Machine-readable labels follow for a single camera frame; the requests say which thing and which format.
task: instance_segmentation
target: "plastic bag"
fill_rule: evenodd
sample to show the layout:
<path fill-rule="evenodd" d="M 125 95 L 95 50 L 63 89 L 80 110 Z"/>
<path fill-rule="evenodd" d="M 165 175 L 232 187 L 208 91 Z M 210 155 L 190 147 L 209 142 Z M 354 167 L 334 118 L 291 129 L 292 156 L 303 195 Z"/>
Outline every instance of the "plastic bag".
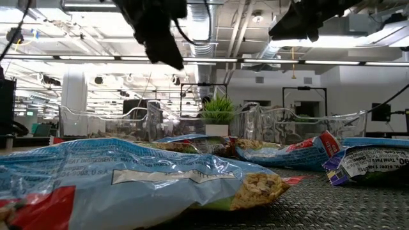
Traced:
<path fill-rule="evenodd" d="M 157 140 L 158 143 L 186 143 L 191 144 L 202 154 L 214 154 L 220 157 L 232 157 L 233 147 L 228 137 L 214 137 L 202 134 L 189 134 L 178 137 L 166 137 Z"/>
<path fill-rule="evenodd" d="M 323 164 L 332 185 L 409 184 L 409 141 L 351 138 L 344 144 L 354 147 L 340 151 Z"/>
<path fill-rule="evenodd" d="M 0 157 L 0 207 L 16 209 L 6 222 L 14 229 L 150 227 L 187 208 L 268 204 L 288 188 L 259 165 L 119 139 L 70 141 Z"/>
<path fill-rule="evenodd" d="M 242 160 L 255 164 L 323 171 L 322 164 L 337 153 L 342 146 L 326 131 L 318 137 L 290 146 L 237 139 L 235 148 Z"/>

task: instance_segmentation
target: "table surface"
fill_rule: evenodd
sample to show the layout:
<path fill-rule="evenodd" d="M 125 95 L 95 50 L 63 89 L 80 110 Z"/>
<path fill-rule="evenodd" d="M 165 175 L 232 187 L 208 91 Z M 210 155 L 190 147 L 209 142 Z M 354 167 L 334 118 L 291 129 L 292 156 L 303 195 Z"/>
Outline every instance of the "table surface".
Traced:
<path fill-rule="evenodd" d="M 408 229 L 409 188 L 333 187 L 324 172 L 272 169 L 283 178 L 312 176 L 270 206 L 244 211 L 192 210 L 153 229 Z"/>
<path fill-rule="evenodd" d="M 40 147 L 18 147 L 18 148 L 13 148 L 11 151 L 7 151 L 6 149 L 0 149 L 0 155 L 6 155 L 10 153 L 16 153 L 20 151 L 29 151 L 29 150 L 34 150 L 36 148 L 42 148 L 43 146 Z"/>

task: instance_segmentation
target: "plastic container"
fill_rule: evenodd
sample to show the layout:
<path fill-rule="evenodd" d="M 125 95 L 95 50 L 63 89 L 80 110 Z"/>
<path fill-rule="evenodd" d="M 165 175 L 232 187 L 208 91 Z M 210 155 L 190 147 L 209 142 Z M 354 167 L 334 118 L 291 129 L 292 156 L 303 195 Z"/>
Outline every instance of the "plastic container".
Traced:
<path fill-rule="evenodd" d="M 205 116 L 204 114 L 214 114 L 214 118 L 208 118 L 208 116 Z M 258 116 L 258 103 L 248 103 L 234 112 L 174 112 L 160 101 L 149 101 L 149 140 L 156 141 L 165 137 L 187 134 L 206 134 L 207 125 L 228 125 L 227 135 L 245 139 L 256 139 L 255 130 Z M 231 120 L 231 122 L 226 124 L 223 122 L 225 120 Z"/>
<path fill-rule="evenodd" d="M 128 141 L 148 141 L 147 108 L 133 108 L 124 115 L 101 115 L 59 106 L 60 137 L 115 137 Z"/>
<path fill-rule="evenodd" d="M 339 140 L 345 137 L 364 137 L 367 112 L 355 114 L 306 118 L 290 109 L 260 108 L 261 141 L 277 144 L 295 144 L 319 136 L 328 130 Z"/>

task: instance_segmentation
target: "white planter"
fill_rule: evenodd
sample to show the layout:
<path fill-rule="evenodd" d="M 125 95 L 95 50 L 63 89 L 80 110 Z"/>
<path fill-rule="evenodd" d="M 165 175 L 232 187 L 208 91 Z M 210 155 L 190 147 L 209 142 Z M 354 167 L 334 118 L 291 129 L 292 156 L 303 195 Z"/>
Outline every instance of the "white planter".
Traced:
<path fill-rule="evenodd" d="M 229 135 L 229 125 L 206 125 L 206 135 L 227 137 Z"/>

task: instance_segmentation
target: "green plant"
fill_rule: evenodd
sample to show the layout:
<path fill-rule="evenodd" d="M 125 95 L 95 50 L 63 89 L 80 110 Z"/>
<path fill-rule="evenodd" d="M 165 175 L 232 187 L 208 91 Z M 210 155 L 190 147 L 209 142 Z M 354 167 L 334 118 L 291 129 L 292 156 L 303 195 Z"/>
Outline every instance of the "green plant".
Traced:
<path fill-rule="evenodd" d="M 216 95 L 213 100 L 206 103 L 202 118 L 207 124 L 228 125 L 234 119 L 234 109 L 235 106 L 230 99 Z"/>
<path fill-rule="evenodd" d="M 310 123 L 310 122 L 315 122 L 313 119 L 308 119 L 310 116 L 305 115 L 305 114 L 300 114 L 297 115 L 298 117 L 295 118 L 295 122 L 300 122 L 300 123 Z"/>

